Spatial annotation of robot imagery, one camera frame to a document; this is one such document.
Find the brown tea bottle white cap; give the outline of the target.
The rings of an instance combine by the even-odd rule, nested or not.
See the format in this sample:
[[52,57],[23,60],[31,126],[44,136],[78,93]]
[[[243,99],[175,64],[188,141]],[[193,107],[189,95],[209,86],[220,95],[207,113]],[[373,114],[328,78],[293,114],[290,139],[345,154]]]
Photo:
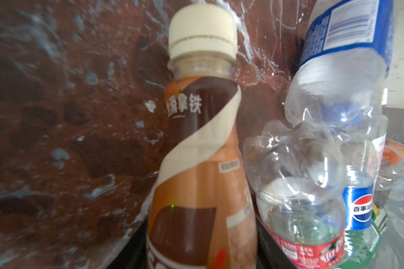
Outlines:
[[258,234],[236,128],[237,26],[195,3],[169,25],[167,154],[154,185],[149,269],[254,269]]

